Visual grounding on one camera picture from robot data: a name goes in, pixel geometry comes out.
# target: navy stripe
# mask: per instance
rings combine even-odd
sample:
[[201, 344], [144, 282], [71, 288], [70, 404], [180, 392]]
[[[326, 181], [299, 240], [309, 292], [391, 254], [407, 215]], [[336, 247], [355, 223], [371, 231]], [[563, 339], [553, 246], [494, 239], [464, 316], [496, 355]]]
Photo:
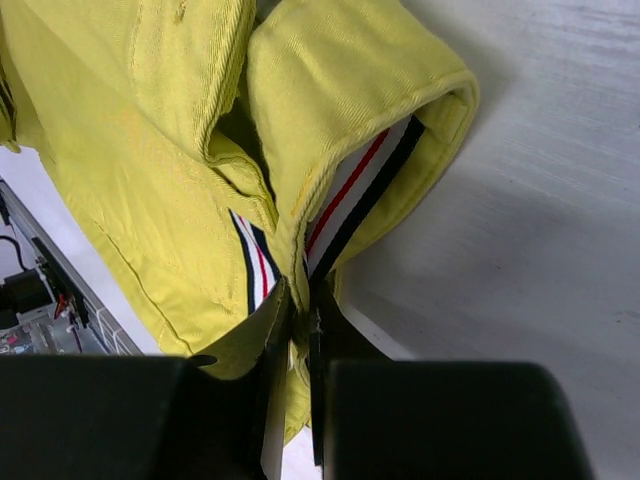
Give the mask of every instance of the navy stripe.
[[262, 251], [262, 254], [267, 259], [267, 262], [269, 262], [269, 265], [271, 265], [271, 270], [273, 271], [273, 278], [277, 282], [278, 279], [280, 278], [280, 270], [278, 270], [278, 266], [276, 265], [276, 262], [273, 260], [273, 257], [271, 256], [271, 252], [269, 251], [269, 247], [267, 245], [267, 238], [264, 236], [264, 232], [259, 228], [254, 227], [251, 224], [251, 222], [249, 222], [249, 225], [251, 225], [251, 229], [253, 230], [253, 236], [256, 237], [258, 248], [260, 249], [260, 251]]
[[367, 187], [356, 206], [349, 212], [343, 224], [340, 225], [335, 237], [333, 237], [329, 247], [318, 262], [318, 266], [311, 274], [311, 283], [319, 282], [329, 274], [333, 264], [360, 224], [380, 200], [382, 194], [389, 188], [402, 166], [407, 163], [423, 133], [424, 125], [415, 116], [411, 117], [398, 146], [389, 155], [389, 159], [382, 166], [371, 185]]
[[242, 254], [244, 255], [244, 264], [247, 270], [247, 298], [249, 303], [249, 315], [253, 313], [255, 310], [255, 299], [253, 298], [253, 284], [255, 279], [253, 278], [253, 264], [251, 263], [251, 254], [249, 253], [249, 245], [242, 234], [242, 230], [240, 229], [240, 225], [236, 222], [236, 218], [234, 217], [232, 212], [229, 212], [231, 215], [231, 221], [233, 222], [233, 226], [236, 229], [236, 233], [238, 234], [238, 238], [240, 239], [240, 244], [242, 245]]

